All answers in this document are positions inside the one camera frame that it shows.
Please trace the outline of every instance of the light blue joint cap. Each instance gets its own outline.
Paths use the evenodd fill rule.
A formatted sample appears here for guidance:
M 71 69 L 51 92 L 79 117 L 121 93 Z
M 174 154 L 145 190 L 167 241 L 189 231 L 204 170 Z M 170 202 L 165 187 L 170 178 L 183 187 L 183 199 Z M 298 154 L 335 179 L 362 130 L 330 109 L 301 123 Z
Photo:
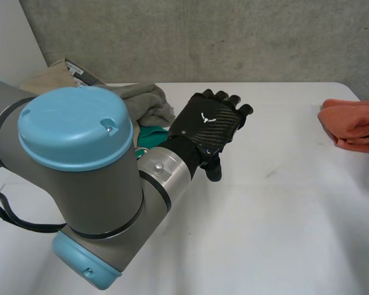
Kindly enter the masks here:
M 63 232 L 52 242 L 54 253 L 99 290 L 106 290 L 122 273 L 83 248 Z
M 98 87 L 66 87 L 36 97 L 18 120 L 24 150 L 61 171 L 107 166 L 127 152 L 133 125 L 124 102 Z

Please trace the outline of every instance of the white tablecloth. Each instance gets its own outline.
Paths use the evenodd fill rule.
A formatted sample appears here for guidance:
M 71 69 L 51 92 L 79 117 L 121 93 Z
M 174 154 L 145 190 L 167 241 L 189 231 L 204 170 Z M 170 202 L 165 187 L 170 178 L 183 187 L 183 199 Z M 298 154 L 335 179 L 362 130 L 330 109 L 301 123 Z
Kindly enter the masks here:
M 225 90 L 254 107 L 221 156 L 223 179 L 189 191 L 106 291 L 50 250 L 53 234 L 0 220 L 0 295 L 369 294 L 369 155 L 334 147 L 317 119 L 336 83 L 159 84 L 179 113 L 194 92 Z M 19 217 L 62 222 L 40 188 L 0 170 Z

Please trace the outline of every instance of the orange cloth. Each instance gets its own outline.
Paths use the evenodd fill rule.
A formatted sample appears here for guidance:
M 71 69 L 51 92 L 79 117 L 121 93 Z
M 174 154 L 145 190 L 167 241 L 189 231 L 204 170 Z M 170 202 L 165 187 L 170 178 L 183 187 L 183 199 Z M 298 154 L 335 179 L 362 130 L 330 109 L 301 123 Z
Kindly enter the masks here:
M 369 152 L 369 101 L 326 100 L 318 117 L 336 146 Z

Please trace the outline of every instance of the carbon fiber glove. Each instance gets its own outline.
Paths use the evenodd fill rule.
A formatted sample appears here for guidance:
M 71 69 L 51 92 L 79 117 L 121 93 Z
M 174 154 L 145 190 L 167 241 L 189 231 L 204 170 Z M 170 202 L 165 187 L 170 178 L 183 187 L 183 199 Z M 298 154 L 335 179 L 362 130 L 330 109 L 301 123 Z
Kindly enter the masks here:
M 253 112 L 248 104 L 236 109 L 239 102 L 239 96 L 228 96 L 223 91 L 216 95 L 210 89 L 196 93 L 170 127 L 169 138 L 187 138 L 195 144 L 200 155 L 198 165 L 205 169 L 211 181 L 221 179 L 218 153 Z

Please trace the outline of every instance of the black glove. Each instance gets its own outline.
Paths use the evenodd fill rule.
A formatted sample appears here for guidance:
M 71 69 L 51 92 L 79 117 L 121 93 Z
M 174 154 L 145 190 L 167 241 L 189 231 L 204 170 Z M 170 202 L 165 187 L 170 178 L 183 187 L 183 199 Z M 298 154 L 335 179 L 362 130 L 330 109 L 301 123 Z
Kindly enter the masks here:
M 209 180 L 219 181 L 221 165 L 218 154 L 232 141 L 236 130 L 244 126 L 246 116 L 253 112 L 248 104 L 236 109 L 239 102 L 239 96 L 228 96 L 223 91 L 215 95 L 208 89 L 204 93 L 194 94 L 170 127 L 169 143 L 161 146 L 180 145 L 176 148 L 182 150 L 180 154 L 186 158 L 193 157 L 192 161 L 186 161 L 179 154 L 188 166 L 190 161 L 191 167 L 203 168 Z M 194 146 L 197 156 L 192 151 Z

